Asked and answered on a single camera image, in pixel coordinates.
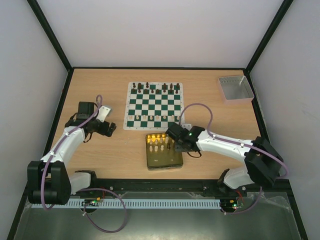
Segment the gold tin tray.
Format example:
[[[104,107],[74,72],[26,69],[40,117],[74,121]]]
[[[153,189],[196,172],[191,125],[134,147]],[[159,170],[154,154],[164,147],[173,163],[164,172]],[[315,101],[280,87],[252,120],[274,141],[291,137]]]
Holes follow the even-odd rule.
[[[145,136],[146,166],[149,170],[181,168],[183,155],[176,151],[175,141],[166,133]]]

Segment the green white chess board mat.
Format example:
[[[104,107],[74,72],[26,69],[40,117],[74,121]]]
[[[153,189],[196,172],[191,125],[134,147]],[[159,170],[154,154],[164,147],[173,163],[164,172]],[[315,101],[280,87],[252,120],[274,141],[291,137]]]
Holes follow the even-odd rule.
[[[173,123],[185,123],[184,90],[181,82],[129,82],[123,129],[166,131]]]

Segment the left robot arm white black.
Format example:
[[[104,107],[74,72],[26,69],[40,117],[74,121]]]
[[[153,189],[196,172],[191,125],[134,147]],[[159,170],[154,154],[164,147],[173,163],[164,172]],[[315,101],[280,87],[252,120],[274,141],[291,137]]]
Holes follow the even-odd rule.
[[[78,110],[64,125],[61,137],[39,161],[27,166],[28,201],[44,209],[65,205],[72,195],[89,188],[97,178],[92,170],[78,170],[69,175],[67,164],[77,148],[97,133],[111,137],[117,126],[107,122],[112,108],[102,104],[101,95],[94,102],[81,101]]]

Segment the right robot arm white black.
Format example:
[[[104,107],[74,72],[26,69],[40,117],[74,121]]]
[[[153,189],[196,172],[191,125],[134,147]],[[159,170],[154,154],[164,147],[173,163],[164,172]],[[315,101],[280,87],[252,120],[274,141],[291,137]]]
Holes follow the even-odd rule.
[[[217,189],[224,196],[231,196],[236,190],[252,184],[271,188],[284,167],[284,160],[278,152],[259,136],[254,140],[236,139],[200,126],[187,129],[177,123],[173,123],[166,134],[183,152],[212,152],[242,163],[241,167],[225,169],[217,180]]]

